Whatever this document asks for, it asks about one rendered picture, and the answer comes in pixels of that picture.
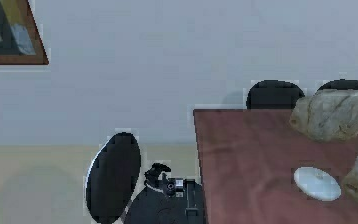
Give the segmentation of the black xbox controller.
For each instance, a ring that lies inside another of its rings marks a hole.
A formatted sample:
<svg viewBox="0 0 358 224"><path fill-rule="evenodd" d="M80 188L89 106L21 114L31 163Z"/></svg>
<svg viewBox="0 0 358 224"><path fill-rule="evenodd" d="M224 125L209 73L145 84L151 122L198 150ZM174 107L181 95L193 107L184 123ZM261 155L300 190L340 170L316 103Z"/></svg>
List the black xbox controller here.
<svg viewBox="0 0 358 224"><path fill-rule="evenodd" d="M162 172L170 172L171 168L162 163L153 163L151 168L144 173L145 184L151 187L159 187L159 176Z"/></svg>

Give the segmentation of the reddish brown table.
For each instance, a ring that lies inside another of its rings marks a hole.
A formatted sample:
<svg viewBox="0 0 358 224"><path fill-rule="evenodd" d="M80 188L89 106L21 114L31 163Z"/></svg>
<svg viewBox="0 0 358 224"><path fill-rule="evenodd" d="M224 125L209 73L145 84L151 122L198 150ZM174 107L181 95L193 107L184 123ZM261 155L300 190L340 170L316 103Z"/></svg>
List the reddish brown table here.
<svg viewBox="0 0 358 224"><path fill-rule="evenodd" d="M193 116L208 224L358 224L348 196L320 202L293 181L301 166L342 180L358 136L314 142L290 127L288 110L196 109Z"/></svg>

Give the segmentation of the brown framed picture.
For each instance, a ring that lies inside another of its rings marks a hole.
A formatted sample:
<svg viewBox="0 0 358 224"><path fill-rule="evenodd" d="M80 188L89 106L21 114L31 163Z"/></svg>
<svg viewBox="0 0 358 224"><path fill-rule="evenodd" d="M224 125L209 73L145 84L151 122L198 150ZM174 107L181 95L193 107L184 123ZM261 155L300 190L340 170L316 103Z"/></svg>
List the brown framed picture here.
<svg viewBox="0 0 358 224"><path fill-rule="evenodd" d="M0 65L48 65L32 0L0 0Z"/></svg>

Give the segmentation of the white round plate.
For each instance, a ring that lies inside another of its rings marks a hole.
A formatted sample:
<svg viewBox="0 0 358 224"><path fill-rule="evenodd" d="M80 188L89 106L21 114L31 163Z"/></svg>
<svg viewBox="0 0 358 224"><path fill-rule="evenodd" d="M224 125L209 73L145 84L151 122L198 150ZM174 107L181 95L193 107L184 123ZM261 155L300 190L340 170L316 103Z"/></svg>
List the white round plate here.
<svg viewBox="0 0 358 224"><path fill-rule="evenodd" d="M336 179L315 167L299 167L293 179L303 193L319 201L334 201L342 194Z"/></svg>

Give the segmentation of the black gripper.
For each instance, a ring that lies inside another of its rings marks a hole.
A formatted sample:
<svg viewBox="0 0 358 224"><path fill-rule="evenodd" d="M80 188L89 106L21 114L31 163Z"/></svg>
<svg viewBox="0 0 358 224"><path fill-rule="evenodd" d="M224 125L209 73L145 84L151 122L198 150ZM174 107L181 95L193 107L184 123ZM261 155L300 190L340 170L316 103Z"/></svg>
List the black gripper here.
<svg viewBox="0 0 358 224"><path fill-rule="evenodd" d="M169 197L173 197L176 193L176 181L174 179L169 179L166 185L166 194Z"/></svg>

